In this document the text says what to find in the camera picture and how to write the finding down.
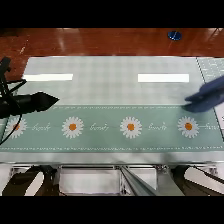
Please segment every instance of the reddish brown floor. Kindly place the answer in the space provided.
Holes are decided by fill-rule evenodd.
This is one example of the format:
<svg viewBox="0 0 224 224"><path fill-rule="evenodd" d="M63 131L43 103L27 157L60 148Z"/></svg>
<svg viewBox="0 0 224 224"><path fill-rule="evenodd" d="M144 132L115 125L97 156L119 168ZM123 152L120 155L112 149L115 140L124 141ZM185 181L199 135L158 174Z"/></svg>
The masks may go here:
<svg viewBox="0 0 224 224"><path fill-rule="evenodd" d="M222 28L181 28L172 41L169 28L20 28L0 33L0 58L12 59L8 79L20 78L31 56L171 55L224 57Z"/></svg>

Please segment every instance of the blue round object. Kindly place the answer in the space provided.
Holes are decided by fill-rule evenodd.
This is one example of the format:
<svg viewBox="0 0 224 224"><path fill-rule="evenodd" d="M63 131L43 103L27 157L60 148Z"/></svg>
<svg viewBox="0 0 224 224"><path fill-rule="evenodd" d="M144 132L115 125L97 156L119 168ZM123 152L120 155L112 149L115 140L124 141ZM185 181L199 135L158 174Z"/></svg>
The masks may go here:
<svg viewBox="0 0 224 224"><path fill-rule="evenodd" d="M181 37L182 37L182 34L180 32L177 32L177 31L171 31L171 32L168 33L168 37L171 40L180 40Z"/></svg>

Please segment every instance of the table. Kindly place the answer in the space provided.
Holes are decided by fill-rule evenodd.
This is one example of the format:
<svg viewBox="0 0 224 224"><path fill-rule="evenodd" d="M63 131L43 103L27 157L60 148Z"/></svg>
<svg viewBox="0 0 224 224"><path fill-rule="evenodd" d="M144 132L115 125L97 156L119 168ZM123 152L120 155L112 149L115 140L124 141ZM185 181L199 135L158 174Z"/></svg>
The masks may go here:
<svg viewBox="0 0 224 224"><path fill-rule="evenodd" d="M197 92L209 77L205 69L213 65L205 65L205 60L217 60L217 71L224 69L223 59L212 58L32 57L24 75L72 73L73 79L28 82L19 89L18 94L43 91L60 100L47 112L24 115L27 131L2 145L0 161L48 164L224 161L223 138L217 121L217 118L222 120L222 113L217 113L216 117L213 110L189 114L180 109L185 104L184 98ZM217 71L214 71L214 77L220 75ZM139 73L189 74L190 82L138 83ZM74 123L76 117L81 118L78 124L81 129L77 132L79 135L71 136L66 122L73 119ZM129 132L121 130L124 126L120 125L126 125L129 117L133 122L141 121L139 135L128 134L131 126ZM187 118L199 128L192 138L181 134L177 127Z"/></svg>

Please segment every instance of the daisy print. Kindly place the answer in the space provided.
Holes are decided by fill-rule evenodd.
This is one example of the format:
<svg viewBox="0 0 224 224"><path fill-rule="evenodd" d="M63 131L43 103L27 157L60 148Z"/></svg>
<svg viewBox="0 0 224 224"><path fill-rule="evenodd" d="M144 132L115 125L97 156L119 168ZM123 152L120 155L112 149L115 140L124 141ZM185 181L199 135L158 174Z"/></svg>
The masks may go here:
<svg viewBox="0 0 224 224"><path fill-rule="evenodd" d="M63 135L65 135L66 138L75 138L82 134L83 126L83 121L78 117L69 117L65 122L63 122Z"/></svg>
<svg viewBox="0 0 224 224"><path fill-rule="evenodd" d="M13 118L10 120L6 126L5 131L7 132L7 135L13 130L13 128L16 126L19 118ZM11 138L17 138L20 135L23 134L23 132L26 130L27 125L26 125L26 120L21 119L20 123L17 125L15 131L12 133Z"/></svg>
<svg viewBox="0 0 224 224"><path fill-rule="evenodd" d="M194 138L199 133L199 127L194 118L182 117L178 121L178 130L182 131L182 135L187 138Z"/></svg>
<svg viewBox="0 0 224 224"><path fill-rule="evenodd" d="M135 138L141 134L142 125L140 121L134 117L126 117L123 119L120 125L120 131L123 132L123 135L126 138Z"/></svg>

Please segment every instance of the yellow flower center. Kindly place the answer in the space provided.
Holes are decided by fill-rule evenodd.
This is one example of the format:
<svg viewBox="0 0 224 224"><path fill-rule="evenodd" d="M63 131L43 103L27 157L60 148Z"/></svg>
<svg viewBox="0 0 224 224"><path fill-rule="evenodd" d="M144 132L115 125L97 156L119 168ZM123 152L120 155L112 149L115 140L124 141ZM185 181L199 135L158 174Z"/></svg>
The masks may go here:
<svg viewBox="0 0 224 224"><path fill-rule="evenodd" d="M185 128L186 128L188 131L190 131L190 130L192 129L192 124L190 124L190 123L186 123L186 124L185 124Z"/></svg>
<svg viewBox="0 0 224 224"><path fill-rule="evenodd" d="M19 124L18 124L18 125L16 126L16 129L15 129L15 130L18 131L19 128L20 128L20 126L19 126Z"/></svg>
<svg viewBox="0 0 224 224"><path fill-rule="evenodd" d="M135 129L134 124L128 124L128 130L133 131Z"/></svg>
<svg viewBox="0 0 224 224"><path fill-rule="evenodd" d="M70 125L69 125L69 129L70 129L71 131L74 131L74 130L76 129L76 124L70 124Z"/></svg>

